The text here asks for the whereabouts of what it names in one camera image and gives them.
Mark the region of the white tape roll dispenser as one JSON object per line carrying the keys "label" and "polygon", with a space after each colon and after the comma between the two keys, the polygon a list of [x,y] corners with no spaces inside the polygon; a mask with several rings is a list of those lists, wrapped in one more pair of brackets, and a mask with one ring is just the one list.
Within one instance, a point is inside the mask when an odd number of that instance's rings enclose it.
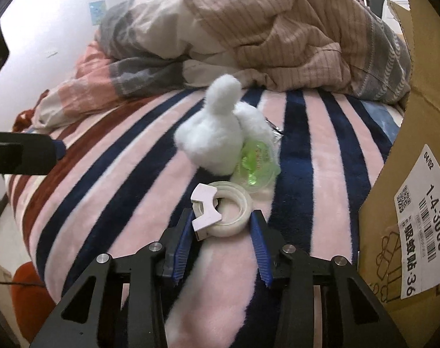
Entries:
{"label": "white tape roll dispenser", "polygon": [[248,224],[253,207],[249,193],[227,181],[198,184],[191,202],[195,215],[192,228],[198,241],[237,235]]}

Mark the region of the striped fleece blanket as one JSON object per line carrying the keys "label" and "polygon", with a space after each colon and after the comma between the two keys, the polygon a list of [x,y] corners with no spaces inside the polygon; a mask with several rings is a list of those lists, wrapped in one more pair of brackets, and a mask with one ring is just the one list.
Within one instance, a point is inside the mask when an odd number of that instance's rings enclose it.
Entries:
{"label": "striped fleece blanket", "polygon": [[[280,174],[252,196],[284,239],[319,258],[354,259],[358,210],[402,116],[386,104],[323,90],[250,89],[243,99],[282,132]],[[216,177],[174,145],[203,92],[127,102],[50,132],[66,155],[45,176],[5,178],[39,277],[59,301],[99,254],[131,255],[157,240]],[[170,347],[272,347],[280,306],[261,281],[248,232],[203,242],[166,319]]]}

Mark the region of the green translucent plastic toy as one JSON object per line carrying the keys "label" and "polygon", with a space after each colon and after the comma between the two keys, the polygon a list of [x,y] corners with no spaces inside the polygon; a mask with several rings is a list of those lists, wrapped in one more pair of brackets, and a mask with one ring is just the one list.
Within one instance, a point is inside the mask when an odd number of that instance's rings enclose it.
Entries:
{"label": "green translucent plastic toy", "polygon": [[270,145],[247,140],[230,180],[249,193],[257,193],[274,182],[280,172],[275,151]]}

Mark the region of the white fluffy bunny plush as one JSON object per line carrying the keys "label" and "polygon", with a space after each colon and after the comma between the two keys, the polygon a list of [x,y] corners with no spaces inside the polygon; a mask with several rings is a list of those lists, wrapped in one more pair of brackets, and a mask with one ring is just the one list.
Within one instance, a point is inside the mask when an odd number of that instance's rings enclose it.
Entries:
{"label": "white fluffy bunny plush", "polygon": [[241,83],[222,75],[205,92],[203,107],[182,123],[174,133],[177,149],[196,166],[213,175],[234,172],[247,141],[272,146],[274,135],[265,116],[241,101]]}

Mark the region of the cardboard box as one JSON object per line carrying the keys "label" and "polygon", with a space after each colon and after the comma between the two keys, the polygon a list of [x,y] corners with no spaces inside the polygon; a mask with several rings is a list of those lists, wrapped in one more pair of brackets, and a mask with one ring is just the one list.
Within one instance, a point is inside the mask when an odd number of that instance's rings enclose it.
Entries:
{"label": "cardboard box", "polygon": [[440,347],[440,0],[395,6],[412,59],[399,133],[359,212],[359,271],[409,347]]}

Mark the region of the red heart cushion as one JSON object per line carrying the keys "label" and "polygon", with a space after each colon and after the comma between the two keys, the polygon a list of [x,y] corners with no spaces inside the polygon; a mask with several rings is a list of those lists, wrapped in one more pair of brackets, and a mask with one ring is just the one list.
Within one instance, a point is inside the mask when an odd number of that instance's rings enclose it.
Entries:
{"label": "red heart cushion", "polygon": [[48,290],[43,287],[44,284],[32,262],[21,265],[16,270],[13,281],[34,284],[34,286],[11,286],[12,304],[19,330],[22,336],[31,343],[55,308],[55,303]]}

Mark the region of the pink grey patchwork duvet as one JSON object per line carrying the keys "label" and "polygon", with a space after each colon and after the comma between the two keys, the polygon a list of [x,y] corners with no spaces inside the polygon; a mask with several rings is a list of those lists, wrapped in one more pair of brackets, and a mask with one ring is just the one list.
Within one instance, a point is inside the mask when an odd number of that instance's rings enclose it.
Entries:
{"label": "pink grey patchwork duvet", "polygon": [[395,104],[410,72],[405,42],[356,0],[129,0],[107,10],[71,77],[14,129],[66,126],[224,74],[245,88],[323,88]]}

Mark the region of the blue wall poster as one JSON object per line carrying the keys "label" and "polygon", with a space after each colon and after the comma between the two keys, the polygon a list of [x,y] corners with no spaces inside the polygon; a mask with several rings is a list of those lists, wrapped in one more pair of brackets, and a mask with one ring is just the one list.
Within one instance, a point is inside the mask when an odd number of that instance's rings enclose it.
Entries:
{"label": "blue wall poster", "polygon": [[107,5],[104,0],[89,3],[89,13],[92,26],[97,26],[103,20],[107,12]]}

